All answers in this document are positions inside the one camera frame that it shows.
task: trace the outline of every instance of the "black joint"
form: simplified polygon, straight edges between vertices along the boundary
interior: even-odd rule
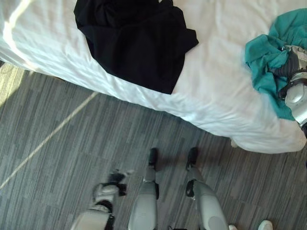
[[[187,183],[186,187],[186,196],[187,197],[194,197],[194,180],[191,180]]]
[[[118,184],[117,188],[119,189],[119,196],[125,196],[127,194],[126,184]]]
[[[98,201],[95,205],[101,205],[101,206],[104,206],[106,207],[108,210],[109,210],[109,213],[112,213],[113,212],[113,205],[110,201],[108,200],[101,200],[101,201]]]
[[[159,199],[159,196],[160,196],[159,184],[155,182],[154,185],[155,185],[156,198]]]
[[[107,220],[105,230],[113,230],[114,222],[115,222],[115,217],[110,215],[109,219]]]

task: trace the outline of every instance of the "teal cloth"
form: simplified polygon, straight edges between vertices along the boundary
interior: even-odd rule
[[[276,78],[269,68],[279,68],[286,63],[288,51],[284,45],[307,49],[307,8],[290,11],[277,17],[269,35],[260,35],[245,47],[245,61],[252,70],[253,87],[267,93],[279,118],[294,120],[290,108],[277,97],[277,91],[287,85],[286,77]]]

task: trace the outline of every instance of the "wrinkled fabric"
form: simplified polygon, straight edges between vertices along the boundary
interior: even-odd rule
[[[295,152],[306,144],[297,122],[278,119],[267,95],[253,89],[244,62],[246,42],[267,33],[278,15],[305,8],[306,0],[174,1],[200,43],[186,54],[171,95],[114,77],[101,67],[76,26],[76,0],[2,0],[0,5],[0,59],[5,62],[165,111],[214,135],[231,137],[249,151]],[[19,5],[24,11],[17,15]],[[97,116],[104,112],[93,109]],[[166,122],[156,128],[173,125]],[[180,129],[186,132],[190,126],[183,124]],[[101,134],[98,142],[105,138]]]
[[[78,0],[78,29],[110,74],[171,94],[185,53],[198,44],[172,0]]]
[[[269,35],[262,34],[248,42],[245,51],[245,61],[253,73],[254,88],[269,95],[279,118],[294,120],[291,109],[277,96],[277,92],[287,85],[287,78],[274,78],[268,71],[286,63],[288,51],[281,51],[284,45],[307,49],[307,8],[277,17]]]

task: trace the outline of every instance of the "white duvet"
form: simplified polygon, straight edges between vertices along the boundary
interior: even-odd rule
[[[280,153],[304,147],[296,122],[278,119],[266,96],[252,88],[243,56],[246,42],[267,34],[279,14],[307,7],[306,0],[175,0],[200,43],[186,54],[172,95],[106,73],[76,27],[75,3],[1,0],[0,59],[167,111],[246,150]]]

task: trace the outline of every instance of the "floor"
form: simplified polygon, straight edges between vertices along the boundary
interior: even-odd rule
[[[307,229],[307,149],[266,155],[234,149],[182,119],[50,76],[0,63],[0,230],[68,230],[112,169],[134,170],[116,210],[127,229],[149,149],[160,150],[159,229],[196,230],[184,196],[188,150],[217,193],[229,223],[256,230]]]

